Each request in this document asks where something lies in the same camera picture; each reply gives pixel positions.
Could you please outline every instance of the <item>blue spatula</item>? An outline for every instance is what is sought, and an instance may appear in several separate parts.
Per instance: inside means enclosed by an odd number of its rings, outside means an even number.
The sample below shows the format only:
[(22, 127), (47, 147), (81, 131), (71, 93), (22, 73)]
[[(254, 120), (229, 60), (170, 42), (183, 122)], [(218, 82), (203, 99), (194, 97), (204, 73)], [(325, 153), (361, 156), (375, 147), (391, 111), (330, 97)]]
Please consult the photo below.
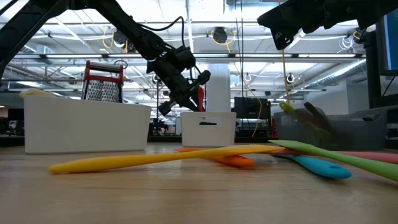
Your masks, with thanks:
[(329, 161), (323, 161), (307, 156), (278, 156), (286, 159), (291, 159), (304, 166), (314, 174), (318, 174), (322, 177), (331, 179), (347, 179), (351, 177), (351, 172), (342, 168), (339, 165), (331, 163)]

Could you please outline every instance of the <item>green spatula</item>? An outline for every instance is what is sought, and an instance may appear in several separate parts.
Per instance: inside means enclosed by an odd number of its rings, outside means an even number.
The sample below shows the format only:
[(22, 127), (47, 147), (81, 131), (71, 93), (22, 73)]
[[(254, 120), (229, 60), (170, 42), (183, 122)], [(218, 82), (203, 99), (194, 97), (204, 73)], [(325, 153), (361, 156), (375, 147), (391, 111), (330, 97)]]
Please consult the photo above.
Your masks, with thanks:
[(338, 152), (331, 152), (320, 149), (310, 144), (305, 144), (297, 141), (289, 140), (270, 140), (270, 142), (280, 146), (295, 149), (301, 152), (311, 153), (317, 156), (334, 159), (336, 161), (344, 162), (346, 164), (367, 170), (382, 177), (398, 181), (398, 165), (386, 162), (374, 161), (370, 159), (363, 159), (355, 156), (348, 156)]

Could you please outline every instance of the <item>wooden table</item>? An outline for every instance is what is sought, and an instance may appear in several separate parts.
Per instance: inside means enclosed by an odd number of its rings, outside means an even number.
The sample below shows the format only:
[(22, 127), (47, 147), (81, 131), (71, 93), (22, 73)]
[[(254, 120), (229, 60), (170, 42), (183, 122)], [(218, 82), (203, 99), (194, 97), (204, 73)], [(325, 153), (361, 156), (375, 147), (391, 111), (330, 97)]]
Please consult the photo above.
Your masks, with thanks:
[[(176, 144), (151, 144), (148, 154)], [(141, 154), (25, 155), (0, 149), (0, 223), (397, 223), (398, 183), (347, 167), (353, 177), (328, 180), (297, 164), (248, 155), (237, 169), (204, 159), (109, 172), (47, 173), (46, 167), (88, 157)]]

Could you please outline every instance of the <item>yellow spatula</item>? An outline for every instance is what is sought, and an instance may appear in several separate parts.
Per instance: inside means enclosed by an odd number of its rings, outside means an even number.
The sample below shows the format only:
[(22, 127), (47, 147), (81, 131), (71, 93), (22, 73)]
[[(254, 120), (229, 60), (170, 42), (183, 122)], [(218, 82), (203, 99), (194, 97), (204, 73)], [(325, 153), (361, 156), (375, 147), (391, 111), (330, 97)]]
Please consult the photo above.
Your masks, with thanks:
[(102, 170), (117, 169), (130, 166), (151, 164), (156, 162), (174, 161), (180, 159), (207, 158), (215, 156), (233, 156), (240, 154), (251, 154), (281, 150), (284, 147), (245, 145), (228, 146), (217, 149), (207, 149), (194, 152), (179, 152), (170, 154), (156, 155), (136, 155), (136, 156), (109, 156), (91, 159), (80, 159), (77, 161), (55, 164), (48, 168), (53, 173), (76, 173), (76, 172), (95, 172)]

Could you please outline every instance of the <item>ceiling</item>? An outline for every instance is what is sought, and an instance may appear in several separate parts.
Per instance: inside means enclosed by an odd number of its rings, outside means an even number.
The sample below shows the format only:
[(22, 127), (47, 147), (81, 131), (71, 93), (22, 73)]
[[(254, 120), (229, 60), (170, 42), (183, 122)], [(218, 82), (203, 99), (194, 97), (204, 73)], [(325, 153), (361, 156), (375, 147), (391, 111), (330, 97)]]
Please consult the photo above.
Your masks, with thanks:
[[(9, 1), (1, 1), (0, 8)], [(27, 1), (18, 1), (2, 16), (0, 16), (0, 26), (3, 26)], [(231, 0), (118, 0), (123, 10), (134, 17), (136, 22), (145, 23), (153, 28), (161, 28), (175, 20), (178, 16), (185, 19), (184, 41), (190, 46), (193, 53), (206, 54), (227, 54), (226, 45), (217, 44), (211, 38), (211, 32), (215, 27), (224, 27), (228, 34), (228, 45), (231, 53), (238, 53), (239, 49), (244, 54), (279, 54), (275, 48), (271, 32), (268, 28), (257, 24), (256, 19), (268, 10), (278, 5), (277, 1), (243, 0), (243, 10), (241, 12), (238, 3), (238, 10), (234, 9)], [(156, 32), (166, 42), (174, 47), (181, 46), (182, 23), (178, 21), (171, 28)], [(352, 33), (358, 26), (356, 21), (348, 21), (337, 24), (331, 29), (319, 28), (312, 34), (301, 34), (300, 40), (286, 49), (287, 54), (363, 54), (362, 45), (353, 43)], [(92, 9), (81, 11), (65, 11), (56, 18), (50, 19), (36, 33), (36, 35), (26, 44), (30, 49), (39, 53), (46, 54), (124, 54), (124, 47), (117, 47), (113, 44), (113, 32), (116, 30), (100, 13)], [(114, 60), (102, 60), (101, 63), (114, 63)], [(129, 64), (125, 70), (128, 78), (133, 80), (126, 83), (125, 88), (151, 88), (153, 74), (146, 74), (146, 61), (141, 58), (125, 59)], [(197, 65), (201, 70), (207, 64), (214, 63), (212, 60), (197, 60)], [(244, 73), (251, 76), (248, 82), (253, 88), (284, 88), (283, 72), (284, 67), (282, 58), (274, 60), (245, 60)], [(239, 81), (235, 82), (234, 76), (239, 74), (239, 62), (229, 63), (228, 68), (231, 73), (231, 87), (239, 87)], [(300, 77), (299, 83), (309, 81), (321, 72), (324, 72), (345, 61), (317, 61), (307, 58), (300, 61), (287, 61), (286, 72)], [(14, 59), (9, 68), (19, 69), (15, 76), (4, 75), (3, 78), (24, 78), (38, 79), (66, 79), (75, 77), (81, 79), (84, 71), (85, 59), (53, 59), (53, 65), (37, 63), (30, 59)], [(68, 82), (48, 82), (40, 83), (40, 86), (57, 86), (59, 88), (81, 88), (81, 82), (69, 84)], [(27, 88), (28, 86), (13, 82), (13, 88)], [(77, 96), (74, 93), (62, 93), (65, 96)], [(239, 95), (233, 92), (231, 97)], [(143, 93), (127, 92), (124, 94), (126, 99), (135, 102), (151, 100)]]

